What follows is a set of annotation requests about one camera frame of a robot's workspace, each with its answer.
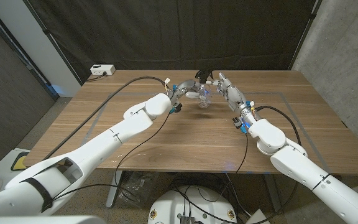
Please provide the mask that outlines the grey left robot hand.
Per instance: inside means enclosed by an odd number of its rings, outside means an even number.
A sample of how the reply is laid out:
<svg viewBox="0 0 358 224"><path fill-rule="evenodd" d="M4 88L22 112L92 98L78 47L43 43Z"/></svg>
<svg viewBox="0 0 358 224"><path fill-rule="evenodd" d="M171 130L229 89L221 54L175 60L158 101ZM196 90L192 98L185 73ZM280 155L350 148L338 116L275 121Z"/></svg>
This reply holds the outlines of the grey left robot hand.
<svg viewBox="0 0 358 224"><path fill-rule="evenodd" d="M178 99L185 96L197 100L200 108L207 108L211 103L211 87L196 80L186 80L175 85L172 91L168 92L172 106L178 103Z"/></svg>

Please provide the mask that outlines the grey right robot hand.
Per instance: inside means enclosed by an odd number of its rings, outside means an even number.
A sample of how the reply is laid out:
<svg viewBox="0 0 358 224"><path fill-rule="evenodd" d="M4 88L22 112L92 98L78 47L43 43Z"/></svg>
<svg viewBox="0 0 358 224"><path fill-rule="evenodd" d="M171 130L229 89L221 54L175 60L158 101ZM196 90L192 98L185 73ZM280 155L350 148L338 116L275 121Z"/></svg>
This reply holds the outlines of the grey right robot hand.
<svg viewBox="0 0 358 224"><path fill-rule="evenodd" d="M217 86L217 92L224 97L229 108L239 115L238 120L244 123L247 128L258 121L259 117L255 111L255 103L247 100L243 92L232 84L223 73L219 73L219 80L207 81L206 83Z"/></svg>

